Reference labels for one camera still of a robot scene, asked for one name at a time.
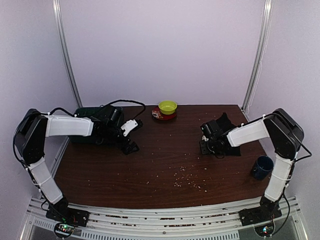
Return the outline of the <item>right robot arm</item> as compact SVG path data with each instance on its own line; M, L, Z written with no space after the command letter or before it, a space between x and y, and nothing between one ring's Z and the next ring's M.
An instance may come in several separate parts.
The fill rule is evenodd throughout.
M259 220L268 220L276 212L276 205L291 181L297 155L303 147L305 133L302 127L284 109L277 108L240 125L233 124L223 113L219 118L203 123L200 129L202 154L217 158L240 156L241 146L245 144L269 142L270 150L274 152L274 167L256 210Z

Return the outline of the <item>black underwear beige waistband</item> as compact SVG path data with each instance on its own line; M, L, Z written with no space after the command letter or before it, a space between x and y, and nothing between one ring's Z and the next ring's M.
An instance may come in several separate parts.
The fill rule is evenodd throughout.
M217 124L222 128L223 134L217 138L216 140L219 140L220 142L220 152L212 152L215 156L241 156L241 149L239 146L232 147L227 135L228 133L235 129L236 126L231 122L231 120L228 118L228 115L226 112L223 112L222 115L217 118L213 119L217 122Z

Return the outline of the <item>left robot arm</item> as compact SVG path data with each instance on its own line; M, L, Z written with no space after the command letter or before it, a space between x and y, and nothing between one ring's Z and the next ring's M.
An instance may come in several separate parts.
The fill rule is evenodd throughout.
M58 114L58 108L42 113L35 108L27 111L13 137L13 148L34 185L49 204L49 211L61 222L72 218L72 211L63 192L47 166L47 141L69 137L74 143L113 145L125 155L137 152L138 145L130 133L143 126L137 117L124 119L124 110L117 106L81 107L74 113Z

